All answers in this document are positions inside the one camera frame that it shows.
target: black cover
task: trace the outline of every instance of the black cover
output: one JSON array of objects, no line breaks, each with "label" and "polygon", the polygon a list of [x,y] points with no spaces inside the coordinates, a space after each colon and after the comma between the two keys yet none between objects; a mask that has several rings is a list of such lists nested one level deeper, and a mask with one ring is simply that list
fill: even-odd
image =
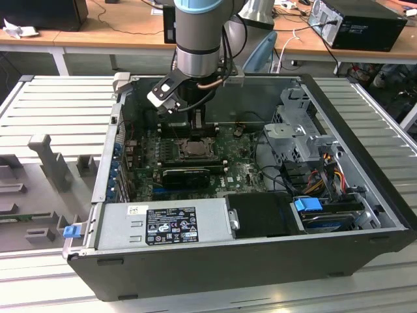
[{"label": "black cover", "polygon": [[235,238],[298,235],[290,201],[291,197],[283,192],[228,194],[227,209],[236,210],[239,219]]},{"label": "black cover", "polygon": [[0,1],[3,19],[19,26],[37,29],[78,31],[88,15],[85,0],[11,0]]}]

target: power supply label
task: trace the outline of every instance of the power supply label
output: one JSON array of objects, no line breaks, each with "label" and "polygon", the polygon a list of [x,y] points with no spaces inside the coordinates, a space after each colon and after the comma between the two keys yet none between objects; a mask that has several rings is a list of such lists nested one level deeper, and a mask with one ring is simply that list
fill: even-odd
[{"label": "power supply label", "polygon": [[198,242],[195,207],[147,210],[145,242],[149,246]]}]

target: blue tab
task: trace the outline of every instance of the blue tab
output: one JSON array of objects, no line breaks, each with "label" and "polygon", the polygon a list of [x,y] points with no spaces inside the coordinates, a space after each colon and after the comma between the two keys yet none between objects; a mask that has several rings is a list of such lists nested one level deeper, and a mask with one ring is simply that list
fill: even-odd
[{"label": "blue tab", "polygon": [[294,202],[298,212],[300,211],[322,211],[320,200],[318,198],[299,198]]},{"label": "blue tab", "polygon": [[71,225],[64,228],[64,238],[80,238],[81,237],[81,225]]}]

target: white cable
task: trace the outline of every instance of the white cable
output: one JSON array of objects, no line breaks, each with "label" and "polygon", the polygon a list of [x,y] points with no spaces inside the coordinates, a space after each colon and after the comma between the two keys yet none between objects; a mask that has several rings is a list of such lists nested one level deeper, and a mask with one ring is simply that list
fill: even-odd
[{"label": "white cable", "polygon": [[290,41],[292,41],[292,39],[298,39],[298,40],[300,40],[300,37],[298,37],[298,36],[292,36],[290,39],[288,39],[287,40],[287,42],[284,44],[284,47],[282,47],[282,51],[281,51],[281,55],[280,55],[280,60],[278,61],[278,68],[276,69],[276,74],[279,74],[280,73],[280,70],[281,70],[281,62],[282,62],[282,56],[283,56],[283,54],[284,54],[284,50],[285,50],[285,47],[288,45],[288,43],[290,42]]},{"label": "white cable", "polygon": [[279,74],[280,73],[280,70],[281,70],[281,63],[282,63],[282,56],[283,56],[283,54],[284,54],[284,50],[285,50],[285,47],[288,45],[288,43],[290,42],[290,41],[292,41],[292,39],[298,39],[298,40],[301,40],[301,38],[300,37],[298,37],[296,34],[295,34],[295,32],[296,31],[302,31],[302,30],[305,30],[305,29],[310,29],[310,28],[312,28],[312,27],[315,27],[315,26],[323,26],[323,24],[321,24],[321,23],[317,23],[317,24],[313,24],[313,25],[311,25],[309,28],[294,28],[293,29],[293,36],[290,38],[290,39],[288,39],[287,40],[287,42],[284,44],[284,46],[282,47],[282,51],[281,51],[281,55],[280,55],[280,59],[278,60],[278,68],[276,69],[276,74]]}]

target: power cable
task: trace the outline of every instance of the power cable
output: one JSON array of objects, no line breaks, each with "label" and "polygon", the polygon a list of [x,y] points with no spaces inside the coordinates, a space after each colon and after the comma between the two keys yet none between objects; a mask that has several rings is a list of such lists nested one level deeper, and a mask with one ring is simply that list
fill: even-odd
[{"label": "power cable", "polygon": [[100,22],[100,23],[102,23],[102,24],[104,24],[104,25],[106,25],[108,28],[110,28],[110,29],[112,29],[112,30],[114,30],[114,31],[117,31],[117,32],[119,32],[119,33],[124,33],[124,34],[131,34],[131,35],[157,35],[157,34],[159,34],[159,33],[163,33],[164,32],[164,30],[162,30],[162,31],[157,31],[156,33],[133,33],[133,32],[131,32],[131,31],[121,31],[120,29],[116,29],[116,28],[114,28],[113,26],[111,26],[108,22],[106,22],[106,21],[104,21],[104,20],[102,20],[102,15],[103,14],[105,14],[106,12],[107,12],[107,9],[106,8],[104,8],[102,5],[100,5],[99,3],[97,3],[95,0],[90,0],[90,1],[92,1],[93,3],[95,3],[96,5],[98,5],[102,10],[103,10],[103,12],[101,12],[98,16],[97,16],[97,19],[98,19],[98,21]]}]

